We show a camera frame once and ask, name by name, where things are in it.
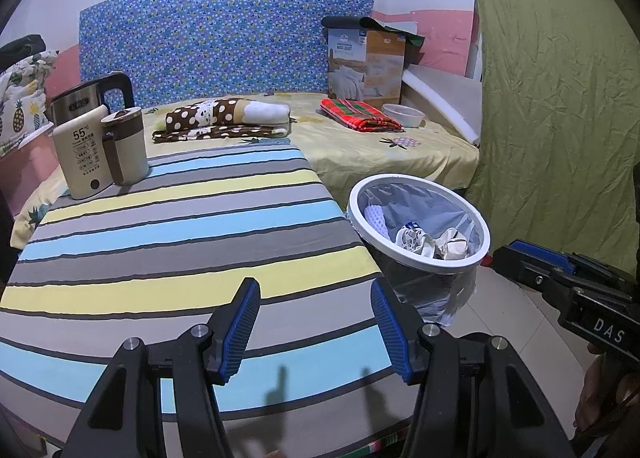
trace metal screw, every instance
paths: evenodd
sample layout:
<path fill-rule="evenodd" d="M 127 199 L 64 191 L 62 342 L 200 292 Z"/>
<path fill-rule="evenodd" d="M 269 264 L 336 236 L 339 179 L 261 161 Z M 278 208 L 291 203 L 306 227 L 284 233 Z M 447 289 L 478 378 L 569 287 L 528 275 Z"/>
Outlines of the metal screw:
<path fill-rule="evenodd" d="M 492 337 L 491 339 L 491 345 L 496 349 L 496 350 L 503 350 L 505 349 L 507 346 L 509 346 L 509 343 L 507 342 L 507 339 L 505 339 L 504 337 Z"/>
<path fill-rule="evenodd" d="M 194 337 L 204 337 L 207 333 L 209 333 L 209 327 L 206 324 L 196 324 L 191 328 L 191 335 Z"/>
<path fill-rule="evenodd" d="M 440 335 L 440 327 L 437 324 L 428 323 L 422 327 L 422 333 L 427 337 L 435 337 L 436 335 Z"/>
<path fill-rule="evenodd" d="M 122 343 L 122 347 L 126 350 L 135 350 L 138 346 L 140 346 L 140 339 L 137 337 L 129 337 Z"/>

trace blue gripper pad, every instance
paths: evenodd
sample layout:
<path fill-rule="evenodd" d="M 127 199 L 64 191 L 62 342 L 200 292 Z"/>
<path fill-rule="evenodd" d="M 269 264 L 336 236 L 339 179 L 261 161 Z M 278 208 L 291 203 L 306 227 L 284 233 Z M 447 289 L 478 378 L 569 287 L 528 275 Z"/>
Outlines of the blue gripper pad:
<path fill-rule="evenodd" d="M 567 257 L 559 252 L 549 250 L 548 248 L 539 247 L 538 245 L 527 243 L 526 241 L 522 241 L 520 239 L 516 239 L 515 241 L 510 243 L 509 247 L 521 253 L 530 255 L 531 257 L 536 257 L 538 259 L 541 259 L 542 261 L 546 261 L 547 263 L 552 264 L 553 266 L 557 266 L 558 268 L 562 268 L 569 274 L 572 274 L 575 271 L 575 266 L 569 263 Z"/>
<path fill-rule="evenodd" d="M 405 383 L 413 383 L 414 372 L 409 362 L 409 345 L 378 280 L 371 283 L 371 308 L 394 371 Z"/>
<path fill-rule="evenodd" d="M 229 378 L 235 375 L 240 368 L 242 355 L 249 342 L 249 335 L 254 329 L 255 318 L 260 310 L 260 286 L 254 280 L 249 291 L 242 299 L 236 317 L 226 333 L 223 349 L 222 364 L 220 364 L 220 377 L 227 383 Z"/>

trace gray stripe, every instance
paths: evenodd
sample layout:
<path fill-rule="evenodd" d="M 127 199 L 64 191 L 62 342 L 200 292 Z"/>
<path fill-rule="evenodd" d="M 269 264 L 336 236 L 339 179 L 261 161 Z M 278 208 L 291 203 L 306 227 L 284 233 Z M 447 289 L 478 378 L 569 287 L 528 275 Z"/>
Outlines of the gray stripe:
<path fill-rule="evenodd" d="M 372 280 L 260 307 L 248 350 L 333 332 L 371 319 Z M 149 319 L 52 319 L 0 312 L 0 333 L 18 344 L 72 355 L 110 358 L 131 336 L 146 344 L 175 339 L 210 313 Z"/>
<path fill-rule="evenodd" d="M 305 200 L 331 198 L 331 194 L 320 182 L 313 182 L 303 186 L 296 186 L 294 189 L 290 187 L 275 187 L 229 195 L 204 196 L 181 200 L 179 203 L 150 203 L 144 207 L 134 209 L 120 209 L 95 216 L 81 216 L 55 223 L 45 223 L 36 229 L 31 242 L 44 241 L 60 235 L 116 229 L 149 221 L 179 219 L 203 213 L 212 215 L 224 211 L 250 209 L 258 206 L 268 207 L 281 203 L 289 204 L 292 203 L 292 198 L 302 202 Z"/>
<path fill-rule="evenodd" d="M 282 394 L 280 385 L 270 394 Z M 227 420 L 226 434 L 238 458 L 264 458 L 280 449 L 284 456 L 313 457 L 370 438 L 412 415 L 417 386 L 390 375 L 318 404 L 278 414 Z M 27 424 L 66 441 L 79 410 L 48 400 L 0 377 L 0 403 Z M 164 422 L 167 458 L 181 458 L 177 424 Z"/>
<path fill-rule="evenodd" d="M 232 145 L 230 147 L 219 147 L 214 149 L 199 149 L 197 151 L 185 151 L 175 154 L 167 154 L 165 156 L 156 156 L 149 158 L 149 167 L 156 167 L 167 163 L 181 162 L 184 160 L 193 160 L 194 158 L 207 158 L 219 156 L 221 154 L 235 154 L 242 152 L 258 152 L 258 151 L 282 151 L 283 149 L 297 149 L 295 145 L 269 145 L 269 144 L 243 144 Z"/>
<path fill-rule="evenodd" d="M 334 251 L 360 239 L 346 219 L 302 225 L 281 231 L 140 247 L 113 253 L 24 261 L 16 265 L 13 285 L 90 284 L 169 275 L 193 275 L 264 261 L 299 259 L 308 253 Z"/>
<path fill-rule="evenodd" d="M 279 172 L 293 171 L 295 169 L 310 168 L 306 158 L 293 158 L 300 156 L 297 151 L 291 151 L 289 160 L 270 160 L 265 162 L 250 162 L 242 165 L 224 165 L 222 167 L 208 167 L 203 169 L 194 169 L 179 173 L 168 173 L 153 178 L 145 178 L 138 183 L 129 187 L 120 187 L 119 185 L 111 185 L 98 195 L 87 198 L 85 200 L 75 200 L 71 196 L 60 196 L 55 206 L 51 209 L 59 209 L 69 205 L 78 205 L 91 200 L 101 198 L 113 198 L 122 194 L 133 194 L 140 191 L 148 191 L 158 189 L 159 187 L 169 187 L 172 185 L 180 185 L 187 183 L 196 183 L 209 180 L 221 180 L 226 178 L 238 178 L 242 176 L 252 176 L 254 174 L 271 174 Z"/>

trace cardboard box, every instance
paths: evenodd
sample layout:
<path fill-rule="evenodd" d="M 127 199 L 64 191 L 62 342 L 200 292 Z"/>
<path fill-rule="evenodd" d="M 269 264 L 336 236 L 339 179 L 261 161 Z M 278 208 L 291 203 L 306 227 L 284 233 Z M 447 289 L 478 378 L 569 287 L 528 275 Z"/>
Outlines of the cardboard box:
<path fill-rule="evenodd" d="M 405 35 L 365 28 L 328 30 L 330 98 L 399 104 Z"/>

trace yellow stripe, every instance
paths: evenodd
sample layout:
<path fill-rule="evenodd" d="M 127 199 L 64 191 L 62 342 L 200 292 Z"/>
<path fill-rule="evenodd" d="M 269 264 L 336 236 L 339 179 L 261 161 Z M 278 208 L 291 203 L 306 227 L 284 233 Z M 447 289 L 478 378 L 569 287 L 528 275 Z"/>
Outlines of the yellow stripe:
<path fill-rule="evenodd" d="M 148 203 L 167 202 L 169 200 L 183 200 L 198 196 L 213 196 L 234 191 L 249 191 L 275 187 L 278 185 L 294 185 L 298 183 L 319 182 L 318 175 L 309 169 L 300 169 L 290 173 L 263 174 L 229 178 L 211 182 L 189 183 L 173 185 L 150 191 L 142 191 L 111 198 L 103 198 L 91 202 L 78 203 L 63 209 L 49 211 L 42 223 L 60 221 L 60 219 L 77 218 L 86 214 L 105 213 L 119 209 L 128 209 Z"/>
<path fill-rule="evenodd" d="M 262 298 L 310 290 L 379 272 L 364 247 L 353 247 L 254 268 L 110 284 L 8 286 L 2 307 L 28 312 L 111 314 L 218 306 L 231 301 L 242 279 L 254 277 Z"/>

